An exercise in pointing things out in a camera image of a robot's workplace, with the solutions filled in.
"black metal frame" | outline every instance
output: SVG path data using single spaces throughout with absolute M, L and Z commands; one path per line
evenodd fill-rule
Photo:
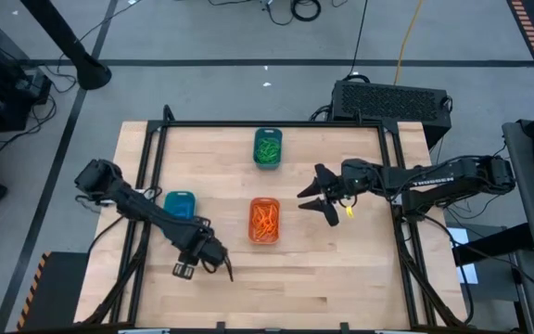
M 381 157 L 384 166 L 390 166 L 390 156 L 388 154 L 388 145 L 387 139 L 385 136 L 385 131 L 387 130 L 381 122 L 256 122 L 256 121 L 176 121 L 168 106 L 164 107 L 164 119 L 160 121 L 148 121 L 146 126 L 146 137 L 144 140 L 142 156 L 140 160 L 139 171 L 136 180 L 136 187 L 141 188 L 144 185 L 146 179 L 146 167 L 149 162 L 149 154 L 151 151 L 151 144 L 153 136 L 156 132 L 159 132 L 159 142 L 158 149 L 156 151 L 156 157 L 154 161 L 154 168 L 152 173 L 151 185 L 158 186 L 159 183 L 159 171 L 161 169 L 162 160 L 164 157 L 164 150 L 167 141 L 168 129 L 170 127 L 302 127 L 302 128 L 374 128 L 378 132 L 378 140 L 380 145 Z M 399 133 L 391 131 L 393 147 L 395 149 L 395 155 L 397 163 L 400 167 L 405 167 L 405 161 L 402 154 L 401 141 L 399 139 Z M 395 238 L 397 243 L 397 250 L 401 252 L 401 247 L 404 247 L 404 235 L 402 232 L 402 214 L 401 210 L 397 210 L 397 206 L 390 205 L 391 215 L 393 219 L 393 228 L 395 230 Z M 419 269 L 421 276 L 427 279 L 426 275 L 426 264 L 424 261 L 424 254 L 421 247 L 421 239 L 419 237 L 419 232 L 417 228 L 416 221 L 408 221 L 410 234 L 412 236 L 412 245 L 413 245 L 413 257 L 417 264 L 417 269 Z M 130 254 L 132 252 L 132 247 L 134 243 L 134 232 L 137 222 L 129 222 L 127 228 L 127 233 L 125 235 L 125 242 L 123 245 L 123 253 L 121 256 L 121 268 L 119 274 L 122 274 L 126 264 L 129 262 Z M 142 238 L 144 242 L 147 242 L 149 239 L 149 224 L 144 224 L 144 231 L 147 233 L 142 233 Z M 141 266 L 138 268 L 135 274 L 135 280 L 133 281 L 133 294 L 130 300 L 129 312 L 127 322 L 135 324 L 137 317 L 137 309 L 139 304 L 139 298 L 141 295 L 141 288 L 143 284 L 143 274 L 144 268 L 146 265 L 146 260 L 144 259 Z M 427 325 L 422 325 L 417 319 L 417 311 L 415 304 L 415 297 L 413 295 L 413 285 L 412 285 L 412 274 L 410 273 L 408 267 L 400 261 L 400 271 L 402 278 L 402 285 L 405 294 L 405 302 L 407 306 L 407 314 L 409 317 L 409 323 L 412 330 L 420 330 L 429 333 L 469 333 L 471 329 L 469 328 L 447 328 L 447 327 L 438 327 L 435 318 L 435 311 L 432 303 L 427 298 L 425 294 L 422 294 L 422 300 L 424 302 L 424 310 L 426 314 Z M 112 308 L 110 322 L 117 322 L 119 318 L 119 312 L 121 309 L 121 298 L 115 302 Z M 340 323 L 340 329 L 332 330 L 301 330 L 301 329 L 278 329 L 277 333 L 374 333 L 372 330 L 353 330 L 350 329 L 349 324 Z M 225 328 L 224 322 L 217 323 L 216 328 L 171 328 L 171 332 L 174 333 L 257 333 L 257 329 L 227 329 Z M 494 331 L 478 330 L 477 333 L 499 333 Z

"gray floor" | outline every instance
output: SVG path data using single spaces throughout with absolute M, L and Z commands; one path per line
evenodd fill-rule
M 81 35 L 104 18 L 112 1 L 54 3 Z M 350 0 L 332 8 L 324 1 L 318 20 L 278 27 L 269 21 L 258 2 L 210 6 L 201 0 L 142 0 L 111 22 L 100 57 L 351 59 L 362 4 Z M 359 58 L 396 59 L 415 4 L 409 0 L 370 0 Z M 117 11 L 128 5 L 126 0 L 118 1 Z M 286 0 L 275 0 L 273 15 L 280 21 L 289 17 Z M 60 55 L 19 0 L 0 1 L 0 27 L 31 58 L 55 59 Z M 97 34 L 84 40 L 88 50 L 92 50 Z M 532 60 L 505 0 L 426 0 L 405 58 Z M 328 102 L 334 81 L 346 75 L 349 68 L 216 67 L 207 63 L 198 67 L 125 66 L 111 70 L 110 84 L 87 92 L 81 106 L 8 330 L 15 327 L 40 255 L 44 251 L 86 251 L 92 241 L 97 216 L 73 201 L 73 179 L 90 159 L 112 158 L 123 121 L 157 119 L 164 104 L 171 105 L 179 120 L 306 120 Z M 391 84 L 394 77 L 392 67 L 355 70 L 375 83 Z M 72 68 L 62 71 L 71 73 Z M 60 86 L 67 84 L 63 79 L 55 80 Z M 444 138 L 441 161 L 465 153 L 492 154 L 502 147 L 503 122 L 534 118 L 532 67 L 405 67 L 400 84 L 446 89 L 454 98 L 453 127 Z M 54 94 L 56 118 L 38 135 L 21 138 L 0 153 L 0 181 L 9 187 L 8 196 L 0 202 L 0 305 L 77 92 L 74 88 L 64 95 Z M 471 199 L 473 211 L 479 211 L 487 199 Z M 520 198 L 512 192 L 492 202 L 474 223 L 517 225 L 523 220 Z M 499 305 L 480 304 L 478 309 L 476 323 L 480 326 L 509 329 L 514 324 L 513 313 Z

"orange container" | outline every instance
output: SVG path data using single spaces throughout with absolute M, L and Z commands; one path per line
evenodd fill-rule
M 279 202 L 277 199 L 256 198 L 250 202 L 248 238 L 261 244 L 273 244 L 279 239 Z

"orange hazard stripe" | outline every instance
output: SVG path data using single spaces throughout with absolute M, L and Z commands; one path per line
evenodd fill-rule
M 532 52 L 534 53 L 533 22 L 530 21 L 530 18 L 528 17 L 527 11 L 525 10 L 525 6 L 523 5 L 522 1 L 511 0 L 510 3 L 512 4 L 512 8 L 515 10 L 516 16 L 518 17 L 518 21 L 520 22 L 520 25 L 522 25 L 523 31 L 525 32 L 525 35 L 527 36 L 527 39 L 533 49 Z
M 51 255 L 50 251 L 44 253 L 41 257 L 41 261 L 39 261 L 38 263 L 38 268 L 36 268 L 36 274 L 34 275 L 34 279 L 32 280 L 30 290 L 28 291 L 28 296 L 26 297 L 26 301 L 24 302 L 22 311 L 19 314 L 18 323 L 16 324 L 17 331 L 20 331 L 24 327 L 26 317 L 28 316 L 28 312 L 30 311 L 32 299 L 34 299 L 34 293 L 36 293 L 36 287 L 38 287 L 38 282 L 41 280 L 41 275 L 43 274 L 43 269 L 45 269 L 46 260 L 48 259 L 49 255 Z

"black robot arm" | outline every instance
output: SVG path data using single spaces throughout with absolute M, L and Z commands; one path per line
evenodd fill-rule
M 193 217 L 186 220 L 174 217 L 162 210 L 143 194 L 133 190 L 122 179 L 121 169 L 110 161 L 92 160 L 75 179 L 75 185 L 90 200 L 111 199 L 117 203 L 117 211 L 135 221 L 150 222 L 159 227 L 172 245 L 181 251 L 172 273 L 190 279 L 199 261 L 214 271 L 223 263 L 228 266 L 228 249 L 214 236 L 210 220 Z
M 335 175 L 322 164 L 314 168 L 316 177 L 298 197 L 323 194 L 324 199 L 315 199 L 299 207 L 323 212 L 331 226 L 339 223 L 333 204 L 353 206 L 357 196 L 365 192 L 400 204 L 404 215 L 421 215 L 432 206 L 444 207 L 478 193 L 503 195 L 515 188 L 510 162 L 493 156 L 465 156 L 412 169 L 348 159 L 341 163 L 341 175 Z M 410 190 L 414 186 L 430 185 L 440 186 L 428 191 Z

